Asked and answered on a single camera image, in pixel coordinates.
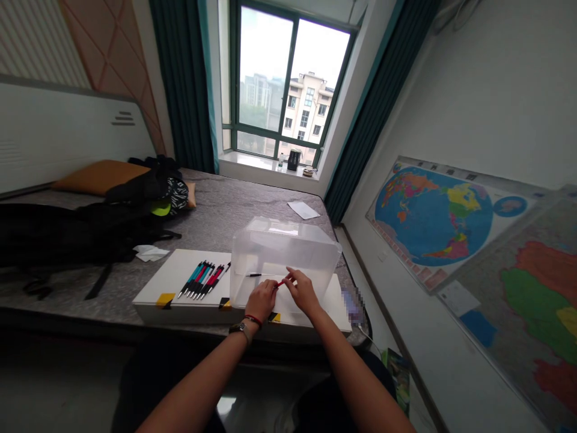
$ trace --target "yellow tape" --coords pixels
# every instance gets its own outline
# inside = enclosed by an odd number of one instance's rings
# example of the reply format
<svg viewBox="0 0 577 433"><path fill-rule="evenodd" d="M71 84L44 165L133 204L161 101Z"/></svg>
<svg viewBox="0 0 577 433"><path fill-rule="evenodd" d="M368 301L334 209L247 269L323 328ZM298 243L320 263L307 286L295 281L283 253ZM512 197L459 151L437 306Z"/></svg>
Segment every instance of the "yellow tape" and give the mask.
<svg viewBox="0 0 577 433"><path fill-rule="evenodd" d="M176 295L176 293L163 293L163 294L161 294L158 297L158 300L156 301L156 308L158 308L160 310L162 310L162 309L169 310L170 309L170 303L174 299L175 295Z"/></svg>
<svg viewBox="0 0 577 433"><path fill-rule="evenodd" d="M269 318L270 323L280 323L281 322L281 314L280 313L272 313L271 315L275 315L272 319Z"/></svg>
<svg viewBox="0 0 577 433"><path fill-rule="evenodd" d="M233 306L230 304L229 298L221 298L221 302L218 304L219 311L230 311Z"/></svg>

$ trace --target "black backpack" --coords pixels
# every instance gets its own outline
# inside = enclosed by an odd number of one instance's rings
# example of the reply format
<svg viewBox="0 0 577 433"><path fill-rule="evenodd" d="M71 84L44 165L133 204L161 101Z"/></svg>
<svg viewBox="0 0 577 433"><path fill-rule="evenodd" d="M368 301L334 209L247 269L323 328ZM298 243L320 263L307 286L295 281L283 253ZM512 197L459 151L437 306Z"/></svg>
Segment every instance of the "black backpack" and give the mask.
<svg viewBox="0 0 577 433"><path fill-rule="evenodd" d="M166 217L150 212L150 204L96 203L76 210L41 204L0 204L0 268L17 267L35 277L25 287L47 282L36 269L62 270L104 265L85 299L95 298L115 262L129 262L137 245L180 235L162 228ZM44 297L50 292L32 291Z"/></svg>

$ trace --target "sky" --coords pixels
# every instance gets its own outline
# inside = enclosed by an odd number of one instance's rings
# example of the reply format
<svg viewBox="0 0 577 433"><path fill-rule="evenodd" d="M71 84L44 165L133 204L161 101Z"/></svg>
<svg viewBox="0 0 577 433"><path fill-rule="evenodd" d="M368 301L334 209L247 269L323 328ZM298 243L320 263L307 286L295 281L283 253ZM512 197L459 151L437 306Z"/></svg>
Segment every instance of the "sky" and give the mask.
<svg viewBox="0 0 577 433"><path fill-rule="evenodd" d="M240 30L240 80L255 73L284 80L292 21L243 7ZM291 78L314 72L334 88L348 42L347 33L301 20Z"/></svg>

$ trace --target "map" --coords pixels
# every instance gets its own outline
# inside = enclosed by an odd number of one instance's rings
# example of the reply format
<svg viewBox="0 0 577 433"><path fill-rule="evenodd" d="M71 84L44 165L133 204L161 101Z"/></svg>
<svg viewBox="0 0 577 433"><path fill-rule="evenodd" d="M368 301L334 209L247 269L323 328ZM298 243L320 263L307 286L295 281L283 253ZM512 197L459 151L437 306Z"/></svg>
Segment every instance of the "map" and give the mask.
<svg viewBox="0 0 577 433"><path fill-rule="evenodd" d="M577 431L575 197L567 187L456 275L480 303L461 321L553 431Z"/></svg>
<svg viewBox="0 0 577 433"><path fill-rule="evenodd" d="M529 208L532 200L397 162L367 218L427 291L437 288Z"/></svg>

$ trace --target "person's leg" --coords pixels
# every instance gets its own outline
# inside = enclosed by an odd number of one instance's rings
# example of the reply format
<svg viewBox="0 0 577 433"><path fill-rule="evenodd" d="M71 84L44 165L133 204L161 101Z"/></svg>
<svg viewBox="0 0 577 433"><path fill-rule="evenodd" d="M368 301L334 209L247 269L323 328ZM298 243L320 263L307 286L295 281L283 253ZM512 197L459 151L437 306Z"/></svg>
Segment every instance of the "person's leg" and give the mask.
<svg viewBox="0 0 577 433"><path fill-rule="evenodd" d="M379 358L371 352L359 352L360 357L377 379L396 400L395 384L391 374ZM296 432L357 431L349 409L344 402L336 378L331 375L308 390L296 406L298 427Z"/></svg>
<svg viewBox="0 0 577 433"><path fill-rule="evenodd" d="M111 432L135 432L164 396L201 360L202 357L177 337L145 339L124 367ZM224 433L216 412L205 431Z"/></svg>

